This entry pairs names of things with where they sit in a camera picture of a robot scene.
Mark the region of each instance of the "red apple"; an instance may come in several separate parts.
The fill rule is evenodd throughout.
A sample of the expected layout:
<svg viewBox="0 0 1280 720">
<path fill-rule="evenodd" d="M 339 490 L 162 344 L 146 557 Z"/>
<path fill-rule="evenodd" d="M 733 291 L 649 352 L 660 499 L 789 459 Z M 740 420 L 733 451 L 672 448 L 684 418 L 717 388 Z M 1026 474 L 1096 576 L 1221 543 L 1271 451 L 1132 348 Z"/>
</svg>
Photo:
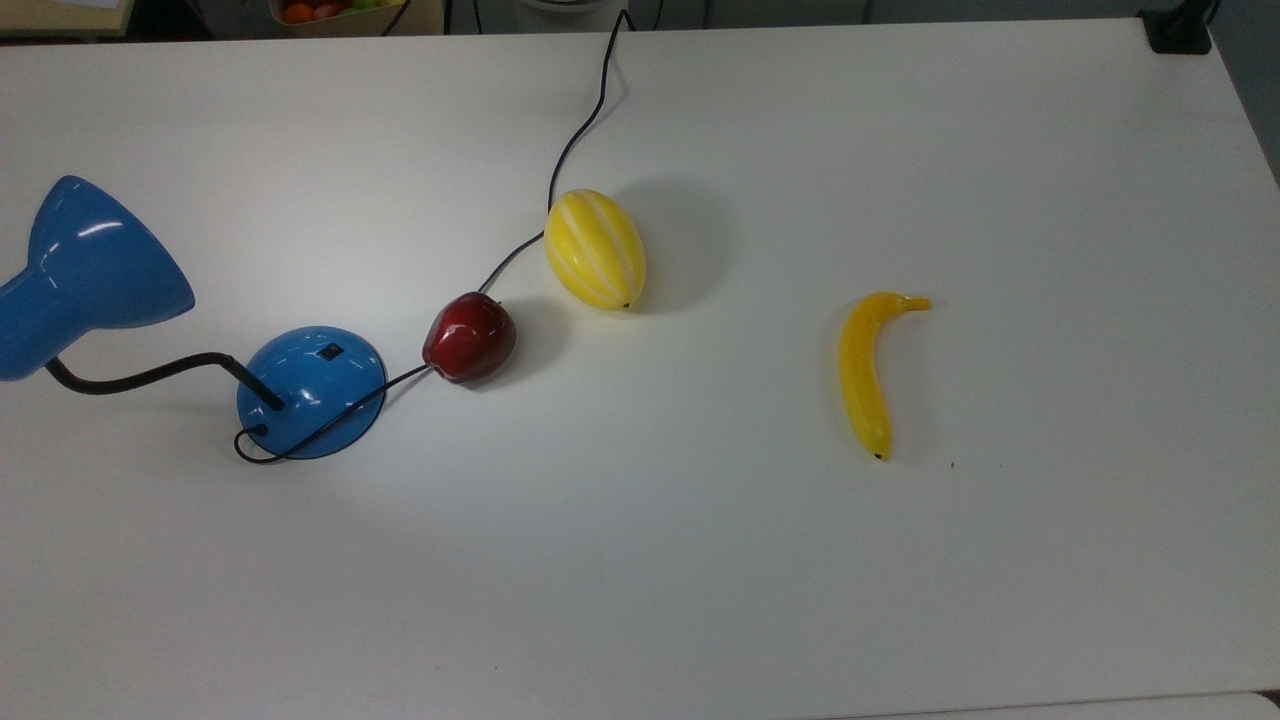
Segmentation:
<svg viewBox="0 0 1280 720">
<path fill-rule="evenodd" d="M 516 323 L 481 292 L 468 292 L 444 306 L 422 345 L 422 361 L 451 383 L 493 374 L 516 347 Z"/>
</svg>

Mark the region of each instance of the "lamp shade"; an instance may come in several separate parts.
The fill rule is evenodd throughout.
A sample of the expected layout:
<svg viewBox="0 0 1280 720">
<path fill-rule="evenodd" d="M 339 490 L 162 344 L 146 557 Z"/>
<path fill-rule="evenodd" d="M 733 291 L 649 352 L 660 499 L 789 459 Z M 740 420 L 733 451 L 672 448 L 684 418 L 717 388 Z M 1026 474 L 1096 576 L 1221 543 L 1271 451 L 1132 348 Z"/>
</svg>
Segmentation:
<svg viewBox="0 0 1280 720">
<path fill-rule="evenodd" d="M 0 380 L 31 375 L 91 329 L 150 325 L 195 305 L 186 275 L 132 213 L 64 177 L 36 214 L 27 268 L 0 287 Z"/>
</svg>

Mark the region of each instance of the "blue desk lamp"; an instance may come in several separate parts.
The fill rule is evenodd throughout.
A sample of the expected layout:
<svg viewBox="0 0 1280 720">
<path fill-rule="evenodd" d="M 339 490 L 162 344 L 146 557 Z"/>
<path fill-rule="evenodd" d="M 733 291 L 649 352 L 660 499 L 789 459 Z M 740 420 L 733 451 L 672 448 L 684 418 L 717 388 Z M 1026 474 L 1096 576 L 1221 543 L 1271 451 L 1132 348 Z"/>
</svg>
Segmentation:
<svg viewBox="0 0 1280 720">
<path fill-rule="evenodd" d="M 195 305 L 186 275 L 132 213 L 92 183 L 64 177 L 36 214 L 27 268 L 0 287 L 0 380 L 45 368 L 76 392 L 111 395 L 219 365 L 241 382 L 237 410 L 246 433 L 268 452 L 296 459 L 337 452 L 378 418 L 383 395 L 365 398 L 387 380 L 383 361 L 364 338 L 338 328 L 287 332 L 247 366 L 204 352 L 96 382 L 58 359 L 91 329 L 150 325 Z"/>
</svg>

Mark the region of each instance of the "banana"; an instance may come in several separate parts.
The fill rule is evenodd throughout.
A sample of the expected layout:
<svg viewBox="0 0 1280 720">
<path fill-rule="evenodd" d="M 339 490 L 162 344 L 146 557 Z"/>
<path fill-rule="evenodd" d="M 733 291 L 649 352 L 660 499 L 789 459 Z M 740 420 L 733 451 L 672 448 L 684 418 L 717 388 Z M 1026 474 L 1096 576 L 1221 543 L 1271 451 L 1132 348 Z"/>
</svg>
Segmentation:
<svg viewBox="0 0 1280 720">
<path fill-rule="evenodd" d="M 933 304 L 924 297 L 905 297 L 895 292 L 868 295 L 854 307 L 840 333 L 840 388 L 845 395 L 849 421 L 867 450 L 877 460 L 888 460 L 893 445 L 884 395 L 876 377 L 876 336 L 881 327 L 902 313 L 928 310 Z"/>
<path fill-rule="evenodd" d="M 547 260 L 570 292 L 603 310 L 640 297 L 646 265 L 635 223 L 594 190 L 566 192 L 547 215 Z"/>
</svg>

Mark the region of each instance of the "blue lamp base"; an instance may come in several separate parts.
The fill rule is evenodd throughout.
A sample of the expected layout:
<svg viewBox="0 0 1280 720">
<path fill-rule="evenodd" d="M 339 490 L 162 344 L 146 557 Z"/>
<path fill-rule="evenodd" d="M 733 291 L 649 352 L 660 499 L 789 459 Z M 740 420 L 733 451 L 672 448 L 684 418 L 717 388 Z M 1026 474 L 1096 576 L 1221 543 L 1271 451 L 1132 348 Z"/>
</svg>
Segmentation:
<svg viewBox="0 0 1280 720">
<path fill-rule="evenodd" d="M 276 337 L 262 346 L 246 368 L 284 400 L 283 410 L 271 410 L 244 386 L 236 397 L 241 425 L 244 429 L 265 427 L 266 434 L 250 433 L 248 437 L 273 455 L 293 450 L 387 382 L 387 368 L 365 338 L 324 325 L 298 328 Z M 324 457 L 356 442 L 378 419 L 383 400 L 383 396 L 370 400 L 289 457 Z"/>
</svg>

